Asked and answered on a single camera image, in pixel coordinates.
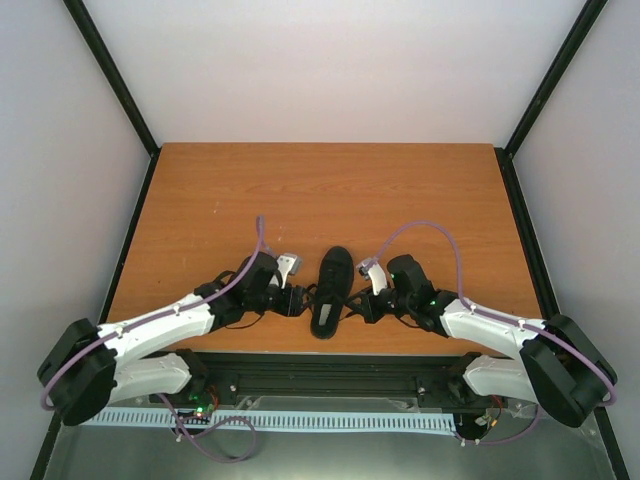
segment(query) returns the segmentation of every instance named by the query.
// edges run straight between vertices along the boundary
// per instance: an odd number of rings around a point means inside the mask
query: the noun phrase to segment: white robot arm
[[[371,259],[357,269],[371,286],[350,297],[347,306],[366,323],[376,323],[385,314],[408,315],[427,332],[470,340],[507,357],[482,355],[465,365],[462,378],[476,395],[533,401],[561,423],[581,425],[603,401],[608,388],[582,361],[548,341],[540,331],[563,339],[611,384],[617,381],[615,371],[569,317],[517,317],[461,299],[454,292],[437,290],[411,255],[389,261],[393,287],[384,269]]]
[[[306,289],[287,283],[300,264],[301,259],[294,254],[283,254],[276,259],[260,252],[240,281],[215,300],[206,301],[226,286],[224,276],[201,285],[165,308],[130,320],[97,327],[87,319],[78,320],[67,328],[51,350],[38,370],[38,378],[43,386],[50,388],[49,397],[66,425],[78,425],[106,405],[127,398],[172,394],[190,387],[201,389],[201,385],[191,385],[204,381],[201,375],[196,375],[202,364],[191,352],[143,357],[180,340],[236,323],[248,311],[300,315],[306,308]],[[155,317],[153,321],[140,322],[152,317]],[[83,355],[54,381],[55,385],[48,385],[70,359],[92,343],[100,345]]]

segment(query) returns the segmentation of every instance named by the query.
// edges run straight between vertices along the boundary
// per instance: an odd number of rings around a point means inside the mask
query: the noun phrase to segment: purple cable
[[[192,308],[199,307],[200,305],[210,302],[211,300],[215,300],[216,298],[220,297],[221,295],[224,295],[233,287],[235,287],[238,284],[238,282],[242,280],[242,277],[244,277],[246,273],[249,271],[249,269],[251,268],[251,265],[253,265],[253,262],[258,256],[258,253],[260,252],[260,247],[264,245],[264,228],[265,228],[264,216],[258,215],[258,217],[256,217],[256,229],[258,231],[258,241],[256,243],[256,248],[251,254],[251,257],[249,258],[249,261],[247,262],[247,264],[232,281],[230,281],[226,286],[221,288],[219,291],[213,293],[212,295],[209,295],[206,298],[203,298],[202,300],[198,300],[197,302],[190,303],[189,305],[181,305],[178,308],[178,313],[191,310]],[[130,323],[129,325],[123,327],[122,333],[124,334],[124,333],[130,332],[131,330],[141,327],[142,325],[146,325],[149,322],[153,322],[154,320],[158,320],[159,318],[164,318],[170,315],[176,315],[176,311],[172,308],[168,308],[167,310],[162,310],[160,312],[154,313],[153,315],[149,315],[148,317],[141,318],[140,320]],[[105,335],[104,337],[99,338],[93,343],[90,343],[89,345],[84,347],[82,350],[80,350],[78,353],[76,353],[73,357],[71,357],[69,361],[65,363],[60,368],[60,370],[58,370],[55,373],[53,377],[51,377],[51,380],[49,380],[47,385],[44,387],[44,390],[42,391],[42,395],[40,395],[40,406],[44,410],[49,410],[49,411],[54,410],[55,407],[53,407],[52,405],[49,405],[49,403],[47,402],[47,397],[49,396],[49,393],[51,393],[51,390],[53,389],[53,387],[55,387],[56,383],[58,383],[58,381],[62,378],[62,376],[65,373],[67,373],[71,367],[73,367],[76,363],[78,363],[85,355],[95,350],[100,345],[105,344],[109,340],[116,338],[117,336],[118,336],[117,332],[112,332],[108,335]]]
[[[524,437],[528,433],[530,433],[534,428],[536,428],[536,425],[538,425],[538,423],[540,422],[541,418],[542,418],[542,408],[540,408],[540,406],[538,406],[536,408],[536,414],[533,417],[533,420],[531,421],[529,426],[527,428],[525,428],[523,431],[521,431],[520,433],[516,433],[515,435],[512,435],[511,437],[501,438],[500,440],[489,440],[489,441],[480,440],[480,442],[478,442],[478,445],[480,445],[482,447],[496,447],[498,445],[505,445],[507,443],[511,443],[511,442],[513,442],[515,440],[518,440],[518,439]],[[462,438],[458,434],[458,432],[455,432],[454,435],[458,440],[465,441],[465,439]]]
[[[406,225],[403,225],[398,230],[396,230],[389,237],[389,239],[386,242],[384,242],[384,244],[382,245],[382,248],[380,248],[378,253],[376,253],[376,255],[371,259],[371,261],[365,266],[365,270],[369,270],[369,268],[371,268],[373,266],[373,264],[375,264],[380,259],[380,257],[382,257],[382,254],[389,247],[389,245],[391,245],[391,242],[393,242],[398,235],[400,235],[405,230],[407,230],[407,229],[409,229],[411,227],[415,227],[417,225],[427,225],[429,227],[433,227],[436,230],[440,231],[440,233],[442,233],[445,237],[447,237],[447,240],[449,240],[449,243],[451,244],[451,247],[453,247],[453,253],[454,253],[455,257],[456,257],[456,277],[457,277],[457,286],[458,286],[457,287],[458,288],[458,298],[460,299],[460,303],[462,303],[462,305],[464,305],[470,311],[472,311],[472,312],[475,311],[480,315],[484,315],[485,317],[492,318],[494,320],[497,320],[497,321],[503,322],[503,323],[507,323],[509,325],[520,327],[520,324],[516,320],[513,320],[511,318],[503,317],[502,315],[498,315],[498,314],[495,314],[493,312],[488,312],[488,311],[483,310],[481,308],[475,308],[475,310],[473,308],[471,308],[472,307],[471,303],[464,296],[464,293],[463,293],[463,287],[462,287],[462,283],[463,283],[462,282],[462,260],[461,260],[461,256],[460,256],[460,249],[458,248],[458,244],[454,240],[454,238],[451,235],[451,233],[449,233],[449,231],[446,228],[444,228],[441,225],[438,225],[437,223],[429,222],[427,220],[417,220],[415,222],[410,222],[410,223],[407,223]],[[615,386],[613,385],[613,383],[611,383],[611,380],[609,380],[609,377],[607,377],[605,375],[605,373],[602,370],[600,370],[591,360],[589,360],[587,357],[585,357],[582,353],[580,353],[578,350],[573,348],[567,342],[565,342],[564,340],[556,337],[552,333],[547,332],[546,330],[543,330],[541,328],[535,327],[533,325],[528,325],[526,323],[524,323],[522,325],[522,328],[524,328],[525,330],[529,330],[531,332],[535,332],[535,333],[537,333],[539,335],[542,335],[543,337],[551,340],[556,345],[559,345],[560,347],[564,348],[567,352],[569,352],[576,359],[578,359],[580,362],[582,362],[589,370],[591,370],[596,375],[596,377],[598,377],[598,379],[607,387],[607,390],[609,390],[609,399],[606,400],[606,401],[603,401],[600,404],[601,406],[608,407],[608,406],[611,406],[614,403],[616,403],[616,400],[618,399],[618,395],[617,395]]]
[[[167,397],[165,397],[162,393],[158,393],[156,395],[158,395],[158,397],[160,397],[160,400],[162,400],[162,402],[169,409],[169,411],[171,412],[171,415],[173,415],[173,417],[176,420],[176,426],[180,429],[180,431],[182,432],[184,437],[187,440],[189,440],[191,445],[193,445],[200,453],[202,453],[207,458],[210,458],[214,462],[219,462],[219,463],[238,463],[238,462],[242,462],[243,460],[248,459],[255,452],[256,446],[258,444],[258,432],[256,431],[256,427],[254,427],[254,425],[251,423],[251,421],[249,419],[247,419],[245,417],[241,417],[241,416],[228,417],[228,418],[225,418],[224,420],[220,420],[218,423],[210,426],[209,428],[207,428],[206,430],[203,430],[202,432],[198,433],[197,435],[193,435],[192,436],[189,433],[189,430],[187,430],[187,427],[185,426],[185,424],[182,422],[182,419],[180,418],[180,415],[178,414],[178,412],[176,412],[176,409],[173,408],[173,405],[171,405],[171,402],[167,399]],[[231,423],[231,422],[234,422],[234,421],[239,421],[239,422],[244,423],[245,425],[247,425],[247,427],[249,427],[249,430],[251,431],[251,446],[247,449],[247,451],[245,453],[243,453],[239,457],[233,457],[233,458],[218,457],[217,455],[214,455],[214,454],[212,454],[210,452],[207,452],[196,441],[196,438],[201,438],[201,437],[203,437],[205,435],[208,435],[209,433],[211,433],[214,430],[218,429],[222,425],[225,425],[227,423]]]

